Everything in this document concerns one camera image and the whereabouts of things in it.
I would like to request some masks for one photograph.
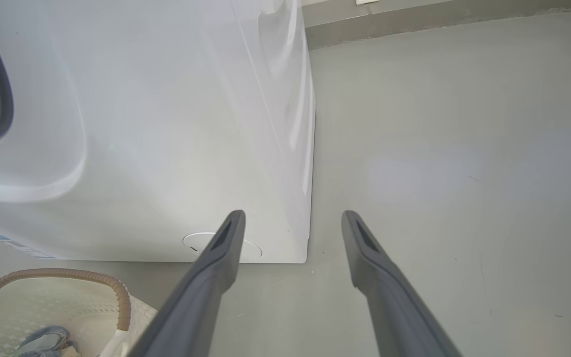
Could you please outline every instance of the laundry basket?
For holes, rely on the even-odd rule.
[[[156,314],[116,278],[73,269],[30,269],[0,279],[0,357],[57,325],[81,357],[124,357]]]

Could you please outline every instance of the blue denim clothing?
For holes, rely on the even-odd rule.
[[[60,350],[73,344],[69,337],[70,331],[61,326],[41,328],[23,341],[13,357],[61,357]]]

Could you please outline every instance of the gray baseboard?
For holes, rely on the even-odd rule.
[[[317,6],[328,8],[333,1]],[[451,0],[380,13],[366,11],[356,17],[306,27],[306,34],[308,47],[314,50],[402,32],[567,11],[571,11],[571,0]]]

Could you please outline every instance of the washing machine door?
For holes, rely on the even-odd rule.
[[[78,101],[44,17],[36,2],[0,1],[0,202],[62,195],[84,164]]]

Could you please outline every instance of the floor scratch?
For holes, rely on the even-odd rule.
[[[482,269],[482,283],[484,286],[484,293],[486,293],[486,280],[483,277],[483,263],[482,263],[482,255],[480,254],[480,268]]]

